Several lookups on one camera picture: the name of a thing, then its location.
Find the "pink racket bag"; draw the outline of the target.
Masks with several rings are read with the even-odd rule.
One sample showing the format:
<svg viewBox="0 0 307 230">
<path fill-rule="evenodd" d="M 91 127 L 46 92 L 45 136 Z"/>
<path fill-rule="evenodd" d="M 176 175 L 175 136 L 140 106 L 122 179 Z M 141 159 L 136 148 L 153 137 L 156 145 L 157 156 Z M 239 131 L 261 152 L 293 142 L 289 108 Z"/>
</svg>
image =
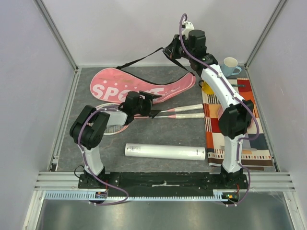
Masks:
<svg viewBox="0 0 307 230">
<path fill-rule="evenodd" d="M 157 104 L 173 98 L 195 85 L 196 77 L 192 72 L 184 74 L 173 82 L 157 84 L 123 70 L 141 60 L 143 58 L 116 68 L 106 68 L 96 73 L 90 83 L 92 96 L 104 102 L 120 104 L 125 101 L 128 92 L 144 91 L 159 95 L 160 97 L 153 101 Z"/>
</svg>

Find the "white shuttlecock tube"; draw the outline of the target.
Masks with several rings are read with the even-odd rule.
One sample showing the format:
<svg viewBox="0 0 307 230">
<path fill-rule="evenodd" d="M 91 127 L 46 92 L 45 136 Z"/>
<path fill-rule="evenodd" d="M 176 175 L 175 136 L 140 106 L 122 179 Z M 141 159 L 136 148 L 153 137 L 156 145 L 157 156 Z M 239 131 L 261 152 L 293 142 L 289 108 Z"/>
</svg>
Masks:
<svg viewBox="0 0 307 230">
<path fill-rule="evenodd" d="M 206 149 L 205 147 L 127 143 L 125 146 L 125 156 L 142 157 L 142 158 L 157 158 L 157 159 L 204 161 L 206 159 Z"/>
</svg>

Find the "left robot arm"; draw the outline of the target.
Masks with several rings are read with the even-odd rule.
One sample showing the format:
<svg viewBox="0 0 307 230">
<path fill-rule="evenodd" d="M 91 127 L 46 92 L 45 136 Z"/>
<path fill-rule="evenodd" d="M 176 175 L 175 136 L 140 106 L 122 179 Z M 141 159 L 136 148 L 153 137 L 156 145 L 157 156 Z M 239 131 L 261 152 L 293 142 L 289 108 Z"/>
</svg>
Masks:
<svg viewBox="0 0 307 230">
<path fill-rule="evenodd" d="M 105 184 L 105 167 L 101 161 L 99 144 L 107 127 L 127 126 L 136 115 L 154 118 L 160 111 L 153 110 L 155 99 L 161 95 L 144 91 L 128 92 L 119 105 L 106 105 L 101 109 L 86 105 L 70 128 L 70 136 L 79 146 L 85 171 L 91 174 L 89 184 L 101 188 Z"/>
</svg>

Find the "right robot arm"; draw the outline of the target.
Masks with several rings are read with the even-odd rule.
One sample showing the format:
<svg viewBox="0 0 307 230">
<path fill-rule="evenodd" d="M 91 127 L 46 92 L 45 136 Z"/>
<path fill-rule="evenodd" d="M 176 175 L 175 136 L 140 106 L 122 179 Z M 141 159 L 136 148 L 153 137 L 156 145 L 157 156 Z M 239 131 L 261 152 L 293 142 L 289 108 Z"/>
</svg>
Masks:
<svg viewBox="0 0 307 230">
<path fill-rule="evenodd" d="M 207 52 L 204 31 L 189 29 L 184 33 L 180 29 L 163 53 L 172 62 L 187 59 L 190 67 L 210 86 L 219 100 L 223 113 L 218 119 L 218 127 L 224 136 L 225 150 L 219 181 L 222 187 L 232 188 L 243 173 L 242 144 L 251 121 L 255 119 L 254 103 L 235 91 L 216 58 Z"/>
</svg>

